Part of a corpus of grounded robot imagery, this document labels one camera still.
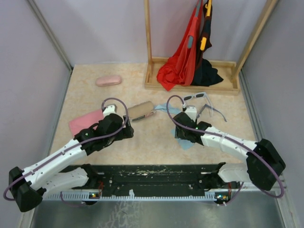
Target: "red cloth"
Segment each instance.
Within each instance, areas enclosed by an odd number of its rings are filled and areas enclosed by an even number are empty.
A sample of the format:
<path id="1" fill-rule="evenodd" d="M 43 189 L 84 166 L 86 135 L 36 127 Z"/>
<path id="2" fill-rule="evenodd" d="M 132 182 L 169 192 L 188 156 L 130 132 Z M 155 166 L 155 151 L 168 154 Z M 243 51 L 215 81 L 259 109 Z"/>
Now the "red cloth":
<path id="1" fill-rule="evenodd" d="M 188 23 L 185 35 L 175 52 L 157 74 L 157 81 L 170 91 L 175 85 L 190 86 L 193 81 L 195 71 L 196 42 L 200 35 L 200 22 L 202 18 L 202 7 L 198 16 L 195 16 L 196 7 Z M 193 43 L 188 49 L 189 36 L 193 36 Z"/>

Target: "yellow strap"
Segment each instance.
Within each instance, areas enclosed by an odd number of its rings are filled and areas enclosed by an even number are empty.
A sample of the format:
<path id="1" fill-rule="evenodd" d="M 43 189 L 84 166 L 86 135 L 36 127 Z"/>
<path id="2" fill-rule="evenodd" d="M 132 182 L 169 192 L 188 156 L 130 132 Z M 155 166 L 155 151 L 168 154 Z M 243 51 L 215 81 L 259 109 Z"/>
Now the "yellow strap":
<path id="1" fill-rule="evenodd" d="M 209 17 L 211 14 L 211 6 L 212 6 L 212 0 L 209 0 L 208 5 L 205 5 L 205 7 L 207 9 L 206 17 Z M 200 49 L 202 51 L 205 50 L 206 43 L 207 43 L 207 38 L 203 37 L 203 39 L 201 40 L 201 43 L 200 43 Z"/>
<path id="2" fill-rule="evenodd" d="M 212 0 L 209 0 L 208 6 L 206 6 L 206 9 L 207 9 L 206 17 L 210 17 L 210 14 L 211 14 L 211 6 L 212 6 Z"/>

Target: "wooden rack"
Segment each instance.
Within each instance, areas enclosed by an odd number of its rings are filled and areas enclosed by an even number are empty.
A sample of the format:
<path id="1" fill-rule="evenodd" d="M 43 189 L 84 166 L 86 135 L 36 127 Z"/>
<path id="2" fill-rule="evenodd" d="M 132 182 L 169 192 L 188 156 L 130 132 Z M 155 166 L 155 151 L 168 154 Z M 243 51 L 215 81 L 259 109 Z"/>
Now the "wooden rack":
<path id="1" fill-rule="evenodd" d="M 276 6 L 278 0 L 267 0 L 265 6 L 257 20 L 257 23 L 252 30 L 250 37 L 243 49 L 243 52 L 238 62 L 229 61 L 212 61 L 209 60 L 212 66 L 218 69 L 218 74 L 224 79 L 223 82 L 209 87 L 206 86 L 181 86 L 176 85 L 172 91 L 184 91 L 184 92 L 203 92 L 214 94 L 230 94 L 237 95 L 240 91 L 240 85 L 238 80 L 238 74 L 241 71 L 251 49 L 253 48 L 258 36 L 260 35 L 264 25 L 266 24 L 271 12 Z M 144 0 L 144 13 L 146 22 L 146 36 L 147 36 L 147 49 L 148 49 L 148 67 L 145 79 L 145 88 L 163 90 L 161 84 L 156 80 L 158 70 L 167 62 L 168 58 L 153 57 L 151 47 L 151 27 L 150 27 L 150 3 L 149 0 Z"/>

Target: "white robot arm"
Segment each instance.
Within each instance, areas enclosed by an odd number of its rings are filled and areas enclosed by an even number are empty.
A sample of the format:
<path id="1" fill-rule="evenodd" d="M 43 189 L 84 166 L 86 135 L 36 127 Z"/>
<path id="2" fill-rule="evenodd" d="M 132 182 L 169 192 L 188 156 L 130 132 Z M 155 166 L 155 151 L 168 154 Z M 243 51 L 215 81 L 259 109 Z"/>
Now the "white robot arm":
<path id="1" fill-rule="evenodd" d="M 9 187 L 4 192 L 4 198 L 16 201 L 20 211 L 25 212 L 36 207 L 43 198 L 53 193 L 95 185 L 98 181 L 98 174 L 89 164 L 67 173 L 59 172 L 76 160 L 100 151 L 114 141 L 133 137 L 134 130 L 128 120 L 125 127 L 122 128 L 123 119 L 116 114 L 114 104 L 107 106 L 103 113 L 103 120 L 81 130 L 74 139 L 55 153 L 23 170 L 19 167 L 10 170 Z M 13 199 L 6 196 L 8 190 Z"/>
<path id="2" fill-rule="evenodd" d="M 248 150 L 242 146 L 238 146 L 229 139 L 233 139 L 246 148 L 256 152 L 279 176 L 285 168 L 285 163 L 270 141 L 262 139 L 260 142 L 255 142 L 237 138 L 222 132 L 209 123 L 197 123 L 196 116 L 197 109 L 194 106 L 188 106 L 184 112 L 177 114 L 174 117 L 174 120 L 186 127 L 214 133 L 215 135 L 194 132 L 176 125 L 176 138 L 189 140 L 192 143 L 199 143 L 203 146 L 221 149 L 223 152 L 231 154 L 241 160 L 242 163 L 221 164 L 221 167 L 218 170 L 218 176 L 223 182 L 252 182 L 262 190 L 271 190 L 276 182 L 276 178 L 271 171 L 259 159 L 249 153 Z"/>

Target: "sunglasses lens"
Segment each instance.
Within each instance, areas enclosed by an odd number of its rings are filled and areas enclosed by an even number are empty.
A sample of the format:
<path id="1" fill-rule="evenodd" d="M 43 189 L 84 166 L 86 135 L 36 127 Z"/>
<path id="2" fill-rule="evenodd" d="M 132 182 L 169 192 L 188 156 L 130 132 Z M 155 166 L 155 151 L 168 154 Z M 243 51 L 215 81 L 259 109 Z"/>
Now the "sunglasses lens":
<path id="1" fill-rule="evenodd" d="M 192 96 L 186 96 L 186 97 L 184 97 L 184 101 L 188 101 L 188 100 L 190 100 L 192 98 Z"/>
<path id="2" fill-rule="evenodd" d="M 203 93 L 195 95 L 196 98 L 200 98 L 200 97 L 203 97 L 203 96 L 205 96 L 205 94 L 203 94 Z"/>

